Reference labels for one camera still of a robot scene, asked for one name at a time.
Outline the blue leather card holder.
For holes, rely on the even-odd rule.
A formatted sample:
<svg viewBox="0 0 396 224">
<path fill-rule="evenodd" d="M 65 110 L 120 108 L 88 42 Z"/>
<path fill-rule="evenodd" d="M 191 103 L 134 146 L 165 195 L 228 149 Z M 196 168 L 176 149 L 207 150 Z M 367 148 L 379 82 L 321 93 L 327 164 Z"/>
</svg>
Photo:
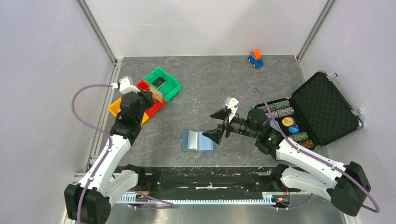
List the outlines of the blue leather card holder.
<svg viewBox="0 0 396 224">
<path fill-rule="evenodd" d="M 184 131 L 182 137 L 177 136 L 177 141 L 182 144 L 182 151 L 184 152 L 211 152 L 216 150 L 215 142 L 205 137 L 203 132 Z"/>
</svg>

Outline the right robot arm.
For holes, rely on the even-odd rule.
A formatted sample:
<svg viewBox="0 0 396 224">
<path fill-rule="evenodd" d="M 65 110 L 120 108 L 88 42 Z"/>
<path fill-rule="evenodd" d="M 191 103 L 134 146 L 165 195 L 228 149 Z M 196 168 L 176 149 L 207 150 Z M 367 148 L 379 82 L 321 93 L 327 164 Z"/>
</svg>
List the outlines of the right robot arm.
<svg viewBox="0 0 396 224">
<path fill-rule="evenodd" d="M 271 127 L 270 119 L 262 109 L 253 108 L 246 119 L 241 119 L 230 109 L 221 109 L 211 115 L 220 119 L 217 128 L 203 135 L 219 144 L 223 136 L 236 133 L 256 140 L 255 146 L 264 154 L 292 163 L 296 170 L 281 164 L 270 177 L 275 190 L 300 189 L 329 200 L 339 211 L 357 216 L 368 197 L 371 186 L 363 167 L 325 158 L 292 140 Z"/>
</svg>

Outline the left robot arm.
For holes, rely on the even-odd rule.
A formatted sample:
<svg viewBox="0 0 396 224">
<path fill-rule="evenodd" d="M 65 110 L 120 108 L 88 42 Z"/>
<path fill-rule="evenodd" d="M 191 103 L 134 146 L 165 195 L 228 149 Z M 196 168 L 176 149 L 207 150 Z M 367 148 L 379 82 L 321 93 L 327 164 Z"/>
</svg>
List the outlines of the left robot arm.
<svg viewBox="0 0 396 224">
<path fill-rule="evenodd" d="M 66 214 L 78 224 L 104 224 L 116 201 L 129 189 L 143 189 L 145 175 L 127 168 L 114 180 L 113 172 L 141 131 L 144 113 L 155 104 L 153 93 L 140 88 L 121 97 L 120 110 L 115 117 L 104 149 L 95 163 L 77 184 L 64 191 Z"/>
</svg>

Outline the dark card in green bin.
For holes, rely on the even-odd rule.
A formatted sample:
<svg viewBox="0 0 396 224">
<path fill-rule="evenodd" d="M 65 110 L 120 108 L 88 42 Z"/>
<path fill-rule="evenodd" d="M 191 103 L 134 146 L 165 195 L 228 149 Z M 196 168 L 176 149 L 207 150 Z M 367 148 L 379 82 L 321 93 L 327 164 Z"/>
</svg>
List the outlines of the dark card in green bin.
<svg viewBox="0 0 396 224">
<path fill-rule="evenodd" d="M 156 80 L 152 82 L 153 86 L 156 88 L 161 88 L 166 83 L 166 80 L 162 77 L 158 77 Z"/>
</svg>

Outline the red plastic bin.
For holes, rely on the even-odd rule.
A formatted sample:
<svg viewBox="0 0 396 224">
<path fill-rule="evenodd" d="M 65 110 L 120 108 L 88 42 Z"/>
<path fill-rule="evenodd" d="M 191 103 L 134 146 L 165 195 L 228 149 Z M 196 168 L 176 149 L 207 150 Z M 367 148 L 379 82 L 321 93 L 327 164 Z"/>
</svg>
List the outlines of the red plastic bin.
<svg viewBox="0 0 396 224">
<path fill-rule="evenodd" d="M 140 87 L 141 89 L 145 90 L 145 91 L 150 91 L 150 86 L 152 86 L 151 84 L 147 83 L 144 80 L 139 81 L 136 86 Z M 165 104 L 166 104 L 166 100 L 163 97 L 163 102 L 158 102 L 157 100 L 155 100 L 155 104 L 147 109 L 145 111 L 145 113 L 149 116 L 149 118 L 151 118 L 159 109 L 161 109 Z"/>
</svg>

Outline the green plastic bin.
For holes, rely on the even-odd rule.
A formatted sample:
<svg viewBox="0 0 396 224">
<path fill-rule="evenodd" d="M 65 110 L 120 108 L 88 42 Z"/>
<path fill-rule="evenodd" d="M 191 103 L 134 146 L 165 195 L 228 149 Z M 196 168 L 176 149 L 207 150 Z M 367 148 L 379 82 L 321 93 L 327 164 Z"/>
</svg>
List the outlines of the green plastic bin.
<svg viewBox="0 0 396 224">
<path fill-rule="evenodd" d="M 169 102 L 182 89 L 177 79 L 160 67 L 146 75 L 143 80 L 159 90 L 166 102 Z"/>
</svg>

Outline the yellow plastic bin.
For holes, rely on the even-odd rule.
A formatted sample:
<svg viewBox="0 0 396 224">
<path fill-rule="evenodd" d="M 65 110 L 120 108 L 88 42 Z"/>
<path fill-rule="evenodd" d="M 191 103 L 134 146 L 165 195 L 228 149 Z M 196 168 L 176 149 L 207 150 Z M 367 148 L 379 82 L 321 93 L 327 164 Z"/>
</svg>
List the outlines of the yellow plastic bin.
<svg viewBox="0 0 396 224">
<path fill-rule="evenodd" d="M 121 97 L 118 98 L 116 101 L 114 101 L 112 104 L 110 104 L 110 105 L 107 107 L 108 111 L 109 111 L 114 117 L 116 117 L 117 114 L 120 112 L 120 104 L 121 104 Z M 149 119 L 149 116 L 148 116 L 146 113 L 144 113 L 141 124 L 144 124 L 148 119 Z"/>
</svg>

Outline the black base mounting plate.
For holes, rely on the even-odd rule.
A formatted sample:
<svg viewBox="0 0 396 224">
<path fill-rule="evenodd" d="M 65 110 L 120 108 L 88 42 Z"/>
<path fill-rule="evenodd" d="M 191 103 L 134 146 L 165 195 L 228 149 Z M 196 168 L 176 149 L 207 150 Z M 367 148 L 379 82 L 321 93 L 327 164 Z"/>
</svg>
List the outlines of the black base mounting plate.
<svg viewBox="0 0 396 224">
<path fill-rule="evenodd" d="M 158 199 L 239 200 L 260 199 L 264 192 L 285 194 L 275 167 L 136 167 L 137 186 Z"/>
</svg>

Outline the yellow dealer chip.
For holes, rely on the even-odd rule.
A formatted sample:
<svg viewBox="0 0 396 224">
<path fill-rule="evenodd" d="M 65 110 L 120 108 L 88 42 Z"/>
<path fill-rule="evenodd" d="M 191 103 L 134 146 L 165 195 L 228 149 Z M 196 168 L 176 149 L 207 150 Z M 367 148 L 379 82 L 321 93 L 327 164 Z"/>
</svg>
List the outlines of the yellow dealer chip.
<svg viewBox="0 0 396 224">
<path fill-rule="evenodd" d="M 293 126 L 295 124 L 295 121 L 292 117 L 285 117 L 282 119 L 282 124 L 284 126 L 290 127 Z"/>
</svg>

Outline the blue dealer chip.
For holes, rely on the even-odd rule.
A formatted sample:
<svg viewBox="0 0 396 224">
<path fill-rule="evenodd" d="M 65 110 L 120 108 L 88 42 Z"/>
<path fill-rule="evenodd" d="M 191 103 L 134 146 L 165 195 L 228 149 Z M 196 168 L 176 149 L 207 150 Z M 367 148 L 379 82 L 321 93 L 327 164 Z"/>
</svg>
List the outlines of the blue dealer chip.
<svg viewBox="0 0 396 224">
<path fill-rule="evenodd" d="M 296 134 L 300 132 L 300 129 L 298 126 L 289 126 L 288 130 L 291 134 Z"/>
</svg>

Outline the blue orange toy car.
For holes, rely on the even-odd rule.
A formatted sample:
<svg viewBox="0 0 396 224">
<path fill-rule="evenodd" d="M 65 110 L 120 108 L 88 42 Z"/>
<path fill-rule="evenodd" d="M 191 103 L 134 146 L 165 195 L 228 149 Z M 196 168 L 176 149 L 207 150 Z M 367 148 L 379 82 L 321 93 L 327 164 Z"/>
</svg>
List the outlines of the blue orange toy car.
<svg viewBox="0 0 396 224">
<path fill-rule="evenodd" d="M 264 66 L 264 61 L 262 59 L 261 53 L 258 49 L 252 50 L 248 57 L 248 61 L 252 64 L 254 68 L 260 68 Z"/>
</svg>

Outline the black poker chip case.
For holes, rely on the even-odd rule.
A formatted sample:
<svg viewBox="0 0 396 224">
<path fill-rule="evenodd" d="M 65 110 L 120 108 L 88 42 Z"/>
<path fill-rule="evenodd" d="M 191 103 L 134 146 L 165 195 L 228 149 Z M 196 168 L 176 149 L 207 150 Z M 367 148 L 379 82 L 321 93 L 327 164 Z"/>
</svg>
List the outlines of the black poker chip case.
<svg viewBox="0 0 396 224">
<path fill-rule="evenodd" d="M 317 71 L 286 99 L 300 133 L 306 133 L 313 147 L 326 146 L 360 128 L 363 122 L 343 95 L 322 71 Z"/>
</svg>

